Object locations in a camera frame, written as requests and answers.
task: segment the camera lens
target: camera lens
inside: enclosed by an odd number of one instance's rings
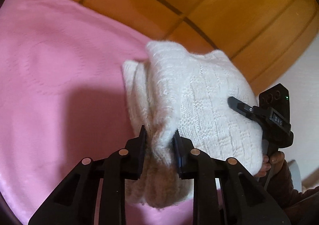
[[[280,91],[276,91],[275,93],[275,99],[279,100],[280,99]]]
[[[266,103],[265,98],[261,98],[261,99],[259,100],[259,103],[260,103],[260,106],[264,106],[265,103]]]
[[[267,97],[266,97],[266,102],[267,102],[268,104],[271,104],[271,103],[272,103],[272,99],[273,99],[273,96],[272,96],[272,94],[270,93],[270,94],[268,94]]]

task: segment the white sweater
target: white sweater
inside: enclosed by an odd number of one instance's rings
[[[260,126],[233,111],[230,96],[253,106],[243,75],[220,50],[194,55],[174,42],[151,41],[149,60],[126,61],[123,75],[135,136],[148,134],[141,179],[126,181],[128,202],[164,208],[193,197],[193,181],[178,178],[171,141],[176,129],[216,159],[237,158],[251,173],[262,164]]]

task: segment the white wall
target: white wall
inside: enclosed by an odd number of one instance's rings
[[[297,161],[304,179],[319,167],[319,35],[278,83],[289,90],[294,132],[293,145],[282,151]]]

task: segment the pink surface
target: pink surface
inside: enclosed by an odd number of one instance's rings
[[[70,0],[6,0],[0,9],[0,191],[30,217],[83,158],[133,137],[121,65],[149,38]],[[192,202],[126,208],[128,225],[191,224]]]

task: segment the human hand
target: human hand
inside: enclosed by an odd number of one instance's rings
[[[282,169],[284,160],[285,160],[285,155],[283,152],[280,152],[280,151],[277,151],[274,154],[272,154],[272,156],[270,157],[270,160],[268,156],[264,155],[262,167],[259,170],[259,172],[255,174],[255,177],[258,177],[258,178],[265,177],[267,174],[267,171],[270,170],[272,165],[274,165],[273,174],[274,175],[277,174]]]

